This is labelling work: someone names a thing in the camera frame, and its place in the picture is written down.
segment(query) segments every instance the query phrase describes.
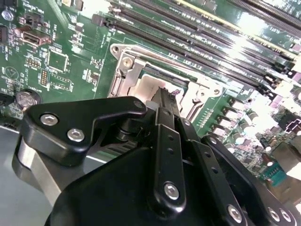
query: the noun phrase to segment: connector port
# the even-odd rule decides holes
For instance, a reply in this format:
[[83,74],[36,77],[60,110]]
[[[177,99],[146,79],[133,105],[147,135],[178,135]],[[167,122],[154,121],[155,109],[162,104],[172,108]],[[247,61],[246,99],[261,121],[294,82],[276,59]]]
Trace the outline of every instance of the connector port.
[[23,41],[34,46],[41,46],[51,42],[49,34],[36,30],[23,32]]
[[43,24],[44,17],[37,13],[26,13],[25,16],[25,24],[29,25],[33,28],[37,28],[39,25]]

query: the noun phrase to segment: motherboard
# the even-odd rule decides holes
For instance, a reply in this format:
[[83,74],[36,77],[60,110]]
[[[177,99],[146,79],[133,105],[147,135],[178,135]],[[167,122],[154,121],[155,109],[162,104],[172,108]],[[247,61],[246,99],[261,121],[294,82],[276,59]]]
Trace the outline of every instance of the motherboard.
[[32,105],[174,94],[256,177],[290,169],[301,137],[295,0],[0,0],[1,127]]

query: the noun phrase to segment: metal screw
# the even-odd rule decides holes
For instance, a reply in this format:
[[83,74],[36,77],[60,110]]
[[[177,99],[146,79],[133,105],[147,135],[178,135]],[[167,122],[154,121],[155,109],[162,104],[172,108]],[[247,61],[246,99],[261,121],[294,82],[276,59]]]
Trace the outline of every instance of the metal screw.
[[190,126],[190,122],[187,119],[184,119],[184,123],[186,126]]
[[214,90],[214,94],[217,95],[217,94],[219,94],[219,93],[220,93],[220,91],[219,91],[218,89],[215,89],[215,90]]
[[133,60],[129,57],[125,57],[122,59],[122,63],[126,68],[131,68],[133,65]]
[[67,136],[70,140],[75,142],[81,142],[84,140],[84,132],[80,129],[71,129],[68,131]]
[[1,15],[7,21],[13,21],[14,20],[14,14],[11,11],[7,10],[7,9],[3,10]]
[[177,200],[180,197],[179,190],[171,183],[166,183],[164,185],[164,191],[165,194],[172,200]]
[[134,105],[135,105],[136,107],[143,108],[142,103],[139,102],[139,101],[134,101]]
[[288,222],[292,221],[290,215],[288,215],[287,212],[285,212],[283,209],[280,209],[280,212],[285,220],[287,220]]
[[268,207],[268,210],[269,210],[269,214],[272,216],[272,218],[275,221],[279,222],[280,221],[279,215],[272,208],[270,208],[270,207]]
[[44,114],[41,116],[40,120],[47,126],[54,126],[58,123],[58,119],[52,114]]
[[210,138],[210,141],[211,141],[213,144],[216,144],[216,140],[215,140],[213,137]]
[[228,206],[228,212],[237,223],[240,224],[243,221],[240,212],[233,205]]

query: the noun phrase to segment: capacitor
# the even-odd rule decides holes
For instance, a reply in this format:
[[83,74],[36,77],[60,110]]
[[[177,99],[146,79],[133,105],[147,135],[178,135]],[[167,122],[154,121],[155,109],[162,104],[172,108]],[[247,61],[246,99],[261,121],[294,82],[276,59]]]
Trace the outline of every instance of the capacitor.
[[297,135],[300,136],[301,135],[301,126],[298,125],[296,128],[293,129],[293,132]]
[[23,89],[16,93],[16,105],[22,111],[41,103],[42,98],[36,91],[32,89]]
[[257,124],[259,122],[259,116],[257,113],[255,112],[251,112],[248,114],[250,120],[252,121],[252,123]]
[[293,94],[298,100],[301,100],[301,89],[296,89]]
[[231,152],[232,154],[235,152],[235,149],[233,147],[232,144],[225,144],[225,147],[228,149],[229,152]]
[[263,162],[267,165],[267,166],[272,166],[273,165],[273,161],[272,159],[268,156],[268,154],[263,153],[261,155]]
[[266,138],[260,138],[259,142],[261,143],[263,149],[266,152],[269,152],[270,150],[272,150],[271,146],[269,145],[268,141],[266,140]]
[[254,127],[250,126],[247,122],[243,122],[239,125],[244,133],[248,135],[253,135],[255,133]]
[[7,10],[7,9],[3,10],[1,15],[2,15],[3,19],[10,21],[10,22],[13,21],[15,18],[13,12],[10,10]]
[[234,139],[235,144],[237,144],[237,145],[241,145],[245,141],[245,139],[243,138],[243,136],[240,133],[233,134],[232,138]]

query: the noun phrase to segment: electrolytic capacitor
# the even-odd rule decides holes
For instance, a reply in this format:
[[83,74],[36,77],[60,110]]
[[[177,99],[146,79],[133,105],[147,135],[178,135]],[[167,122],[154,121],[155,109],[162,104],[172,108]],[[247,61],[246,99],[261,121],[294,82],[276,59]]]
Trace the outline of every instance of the electrolytic capacitor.
[[235,152],[232,144],[225,144],[225,147],[228,149],[229,152],[232,154]]
[[243,132],[248,135],[253,135],[255,133],[254,127],[250,126],[247,122],[241,123],[240,127],[243,130]]
[[261,143],[261,145],[263,146],[263,149],[266,152],[269,152],[270,150],[272,150],[271,146],[269,145],[268,141],[266,140],[266,138],[261,138],[259,140],[259,142]]
[[272,166],[273,165],[273,161],[272,159],[268,156],[268,154],[263,153],[261,155],[263,162],[267,165],[267,166]]
[[240,133],[233,134],[232,138],[234,139],[235,144],[237,144],[237,145],[241,145],[245,141],[245,139],[243,138],[243,136]]
[[251,119],[252,123],[257,124],[259,120],[259,116],[255,112],[251,112],[248,114],[249,118]]

